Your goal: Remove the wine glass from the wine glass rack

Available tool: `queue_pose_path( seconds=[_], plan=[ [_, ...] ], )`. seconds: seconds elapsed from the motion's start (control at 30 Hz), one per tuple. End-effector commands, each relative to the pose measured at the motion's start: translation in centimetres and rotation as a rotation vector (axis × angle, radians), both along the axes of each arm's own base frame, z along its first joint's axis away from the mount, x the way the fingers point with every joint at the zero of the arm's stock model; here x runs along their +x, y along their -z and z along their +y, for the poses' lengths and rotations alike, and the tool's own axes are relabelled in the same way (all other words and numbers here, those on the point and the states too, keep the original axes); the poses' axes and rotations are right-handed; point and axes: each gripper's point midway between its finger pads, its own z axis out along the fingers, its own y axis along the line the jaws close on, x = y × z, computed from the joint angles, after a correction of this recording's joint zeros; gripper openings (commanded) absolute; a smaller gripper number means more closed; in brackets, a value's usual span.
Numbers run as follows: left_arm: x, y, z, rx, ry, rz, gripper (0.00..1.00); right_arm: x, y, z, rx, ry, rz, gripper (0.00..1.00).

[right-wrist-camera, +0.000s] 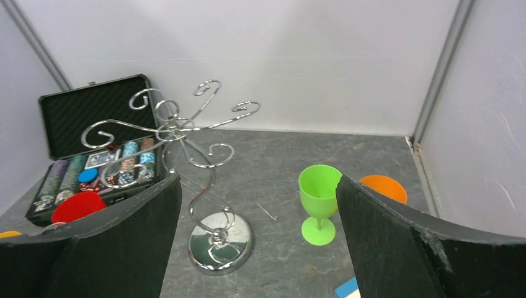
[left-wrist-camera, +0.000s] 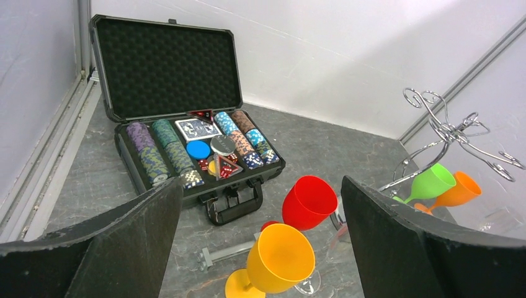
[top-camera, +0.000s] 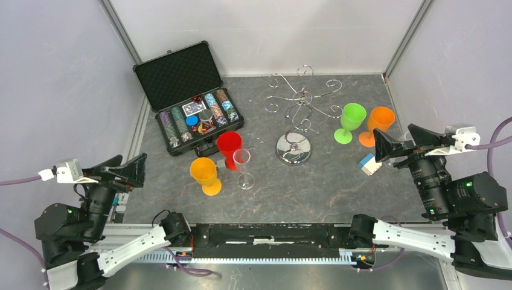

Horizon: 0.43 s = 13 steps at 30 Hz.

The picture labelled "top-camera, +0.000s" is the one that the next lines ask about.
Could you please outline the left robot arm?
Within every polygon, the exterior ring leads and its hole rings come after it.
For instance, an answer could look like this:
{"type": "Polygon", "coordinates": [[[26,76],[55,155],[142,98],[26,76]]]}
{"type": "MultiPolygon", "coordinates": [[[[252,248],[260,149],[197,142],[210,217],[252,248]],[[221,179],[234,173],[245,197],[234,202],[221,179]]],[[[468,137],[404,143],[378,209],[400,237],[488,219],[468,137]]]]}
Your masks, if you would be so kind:
{"type": "Polygon", "coordinates": [[[184,215],[169,212],[152,229],[118,248],[88,252],[90,244],[104,239],[103,231],[116,194],[143,187],[146,159],[147,154],[141,153],[123,164],[123,156],[117,155],[83,169],[74,158],[50,169],[57,182],[80,185],[85,190],[79,207],[55,203],[34,221],[50,289],[98,289],[137,258],[188,242],[191,228],[184,215]]]}

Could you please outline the red plastic wine glass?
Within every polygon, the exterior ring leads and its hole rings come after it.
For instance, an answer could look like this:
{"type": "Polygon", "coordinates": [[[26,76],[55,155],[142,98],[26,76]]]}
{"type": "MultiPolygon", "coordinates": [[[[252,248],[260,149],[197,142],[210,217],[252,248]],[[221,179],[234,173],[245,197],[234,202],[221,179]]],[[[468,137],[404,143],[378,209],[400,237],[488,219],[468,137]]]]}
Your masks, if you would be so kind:
{"type": "Polygon", "coordinates": [[[217,148],[225,157],[225,166],[227,169],[236,171],[234,162],[234,152],[241,149],[243,145],[242,137],[234,131],[228,131],[221,134],[217,139],[217,148]]]}

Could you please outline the orange plastic wine glass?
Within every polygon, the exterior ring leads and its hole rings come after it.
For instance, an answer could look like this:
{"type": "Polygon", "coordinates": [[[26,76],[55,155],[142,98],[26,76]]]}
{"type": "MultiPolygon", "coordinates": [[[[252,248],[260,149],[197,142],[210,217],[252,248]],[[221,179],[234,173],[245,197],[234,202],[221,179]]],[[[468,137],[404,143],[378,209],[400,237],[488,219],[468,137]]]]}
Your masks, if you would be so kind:
{"type": "Polygon", "coordinates": [[[365,147],[374,147],[375,138],[373,130],[380,129],[386,132],[394,122],[395,113],[392,109],[384,106],[374,108],[368,118],[368,130],[359,135],[359,142],[365,147]]]}

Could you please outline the clear wine glass low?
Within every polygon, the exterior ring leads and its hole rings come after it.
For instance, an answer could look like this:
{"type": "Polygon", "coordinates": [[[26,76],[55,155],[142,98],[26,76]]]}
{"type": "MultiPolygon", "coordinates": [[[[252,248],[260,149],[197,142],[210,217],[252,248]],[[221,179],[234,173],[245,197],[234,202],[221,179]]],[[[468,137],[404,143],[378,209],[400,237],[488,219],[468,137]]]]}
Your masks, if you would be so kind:
{"type": "Polygon", "coordinates": [[[238,149],[233,154],[233,160],[237,170],[240,172],[237,182],[241,189],[249,190],[254,185],[254,176],[249,172],[251,153],[247,149],[238,149]]]}

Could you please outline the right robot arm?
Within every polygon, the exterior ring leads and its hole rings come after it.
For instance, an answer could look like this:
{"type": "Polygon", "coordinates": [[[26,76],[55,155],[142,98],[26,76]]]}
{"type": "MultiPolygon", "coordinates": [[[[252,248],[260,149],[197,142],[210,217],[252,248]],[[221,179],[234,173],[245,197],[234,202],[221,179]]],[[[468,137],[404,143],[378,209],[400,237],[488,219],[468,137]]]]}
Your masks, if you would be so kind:
{"type": "Polygon", "coordinates": [[[499,228],[499,213],[508,209],[507,191],[489,172],[452,179],[447,156],[481,148],[475,126],[456,124],[437,133],[409,124],[410,140],[397,140],[374,129],[377,161],[395,159],[407,168],[425,209],[424,217],[441,222],[446,234],[429,234],[357,214],[349,240],[357,246],[389,245],[449,262],[468,276],[510,280],[511,245],[499,228]]]}

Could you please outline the yellow plastic wine glass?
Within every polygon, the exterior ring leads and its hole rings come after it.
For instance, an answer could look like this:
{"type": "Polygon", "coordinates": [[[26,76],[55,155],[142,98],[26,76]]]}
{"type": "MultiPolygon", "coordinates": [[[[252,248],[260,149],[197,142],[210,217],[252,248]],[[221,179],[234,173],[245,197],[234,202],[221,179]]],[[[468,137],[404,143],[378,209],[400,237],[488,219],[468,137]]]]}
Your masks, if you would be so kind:
{"type": "Polygon", "coordinates": [[[217,177],[217,167],[213,160],[200,157],[190,165],[190,175],[202,186],[202,191],[207,196],[217,195],[222,189],[222,183],[217,177]]]}

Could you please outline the green plastic wine glass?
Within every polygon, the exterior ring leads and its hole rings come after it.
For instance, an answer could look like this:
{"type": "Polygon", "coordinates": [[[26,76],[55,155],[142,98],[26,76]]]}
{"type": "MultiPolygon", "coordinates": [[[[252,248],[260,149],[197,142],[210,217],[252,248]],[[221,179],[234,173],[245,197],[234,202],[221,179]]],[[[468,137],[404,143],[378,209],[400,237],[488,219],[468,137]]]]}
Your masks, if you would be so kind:
{"type": "Polygon", "coordinates": [[[352,131],[356,130],[366,119],[366,109],[358,103],[348,103],[343,108],[341,128],[334,132],[335,140],[340,144],[352,141],[352,131]]]}

